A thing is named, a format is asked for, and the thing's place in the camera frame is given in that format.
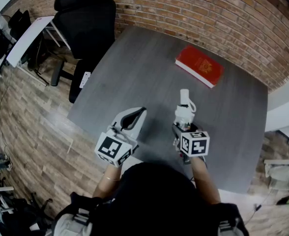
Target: book cover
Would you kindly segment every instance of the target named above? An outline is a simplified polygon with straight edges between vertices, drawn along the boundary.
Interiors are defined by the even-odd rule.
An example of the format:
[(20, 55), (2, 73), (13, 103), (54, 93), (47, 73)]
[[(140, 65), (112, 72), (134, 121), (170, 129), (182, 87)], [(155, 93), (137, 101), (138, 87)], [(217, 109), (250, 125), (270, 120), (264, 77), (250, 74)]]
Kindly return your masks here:
[(192, 45), (188, 45), (181, 51), (176, 58), (175, 64), (195, 76), (210, 88), (218, 83), (224, 71), (223, 66)]

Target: desk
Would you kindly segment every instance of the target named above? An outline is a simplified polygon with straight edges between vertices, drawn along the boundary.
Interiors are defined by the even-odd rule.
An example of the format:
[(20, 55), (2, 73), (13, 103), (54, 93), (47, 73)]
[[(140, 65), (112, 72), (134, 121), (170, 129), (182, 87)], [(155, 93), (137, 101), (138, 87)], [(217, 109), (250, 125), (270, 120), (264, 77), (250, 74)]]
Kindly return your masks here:
[[(13, 66), (17, 67), (18, 69), (22, 70), (26, 74), (28, 74), (30, 77), (32, 77), (34, 80), (39, 82), (40, 84), (46, 86), (45, 83), (40, 81), (38, 78), (36, 78), (34, 75), (31, 73), (27, 72), (25, 69), (23, 69), (18, 63), (20, 59), (22, 58), (23, 54), (26, 52), (28, 47), (32, 44), (32, 42), (36, 39), (36, 37), (45, 29), (45, 27), (51, 23), (56, 32), (59, 34), (61, 39), (64, 41), (66, 46), (70, 49), (68, 43), (64, 39), (64, 37), (61, 35), (59, 30), (56, 28), (55, 24), (52, 22), (54, 16), (49, 16), (49, 17), (40, 17), (37, 18), (31, 25), (30, 27), (23, 33), (23, 35), (20, 37), (20, 39), (15, 43), (15, 46), (11, 49), (9, 55), (7, 56), (7, 61)], [(56, 42), (58, 46), (58, 42), (54, 39), (52, 34), (45, 29), (48, 34), (52, 37), (52, 39)]]
[(171, 165), (191, 176), (172, 146), (171, 125), (180, 89), (196, 104), (194, 123), (210, 135), (208, 169), (220, 189), (245, 193), (263, 141), (267, 87), (239, 67), (202, 50), (225, 72), (209, 89), (174, 64), (188, 43), (159, 32), (127, 28), (99, 62), (68, 118), (96, 142), (119, 112), (146, 107), (147, 117), (134, 156)]

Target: white table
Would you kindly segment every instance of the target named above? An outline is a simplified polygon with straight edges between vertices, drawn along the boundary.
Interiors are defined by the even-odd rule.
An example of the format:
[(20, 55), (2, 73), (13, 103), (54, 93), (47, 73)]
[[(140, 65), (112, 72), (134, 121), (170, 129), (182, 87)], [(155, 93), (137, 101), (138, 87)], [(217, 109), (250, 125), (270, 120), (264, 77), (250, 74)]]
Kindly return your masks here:
[(53, 35), (49, 32), (49, 30), (46, 28), (46, 26), (51, 23), (51, 25), (54, 27), (58, 35), (61, 37), (63, 42), (66, 44), (66, 46), (70, 50), (70, 46), (64, 39), (64, 37), (61, 35), (59, 30), (56, 28), (55, 24), (52, 22), (54, 16), (48, 16), (48, 17), (40, 17), (37, 18), (30, 27), (25, 31), (25, 33), (20, 37), (20, 39), (16, 42), (15, 46), (10, 51), (9, 55), (7, 56), (7, 61), (13, 66), (21, 71), (28, 74), (30, 77), (35, 79), (38, 83), (46, 86), (45, 83), (40, 81), (38, 78), (36, 78), (33, 74), (29, 73), (25, 69), (21, 67), (19, 64), (20, 59), (22, 58), (23, 54), (26, 52), (26, 50), (29, 48), (29, 46), (32, 44), (32, 42), (36, 39), (36, 37), (43, 31), (46, 30), (47, 33), (51, 36), (53, 41), (60, 47), (57, 40), (53, 37)]

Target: person's arm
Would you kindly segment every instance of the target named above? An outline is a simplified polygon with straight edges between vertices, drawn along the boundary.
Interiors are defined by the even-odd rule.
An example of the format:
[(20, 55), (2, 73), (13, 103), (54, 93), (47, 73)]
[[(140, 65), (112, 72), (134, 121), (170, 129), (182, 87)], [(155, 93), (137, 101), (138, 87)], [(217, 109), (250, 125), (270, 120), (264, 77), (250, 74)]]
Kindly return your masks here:
[(121, 166), (115, 167), (109, 164), (98, 183), (93, 197), (105, 198), (110, 196), (118, 187), (120, 180)]
[(198, 157), (191, 157), (190, 161), (196, 188), (202, 198), (211, 205), (219, 204), (221, 202), (219, 191), (212, 182), (205, 163)]

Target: wooden floor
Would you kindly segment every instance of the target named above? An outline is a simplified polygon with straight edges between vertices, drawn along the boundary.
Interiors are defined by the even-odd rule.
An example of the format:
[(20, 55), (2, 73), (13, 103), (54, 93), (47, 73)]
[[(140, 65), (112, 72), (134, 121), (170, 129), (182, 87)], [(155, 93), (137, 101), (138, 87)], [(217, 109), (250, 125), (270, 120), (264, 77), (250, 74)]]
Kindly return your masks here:
[[(55, 63), (48, 58), (41, 66), (48, 81)], [(74, 64), (65, 66), (73, 72)], [(30, 199), (35, 191), (41, 202), (52, 198), (54, 202), (46, 210), (51, 216), (69, 204), (73, 191), (90, 197), (104, 168), (95, 162), (96, 141), (67, 119), (72, 105), (68, 101), (70, 81), (61, 78), (58, 87), (43, 87), (18, 69), (7, 66), (1, 73), (0, 101), (9, 87), (0, 105), (0, 152), (10, 156), (13, 169), (0, 171), (0, 177), (5, 176), (6, 185), (14, 186), (17, 197)], [(258, 170), (250, 195), (220, 194), (224, 202), (238, 205), (245, 221), (253, 214), (253, 204), (263, 202), (247, 224), (252, 236), (288, 235), (289, 206), (274, 206), (286, 193), (269, 194), (267, 184)]]

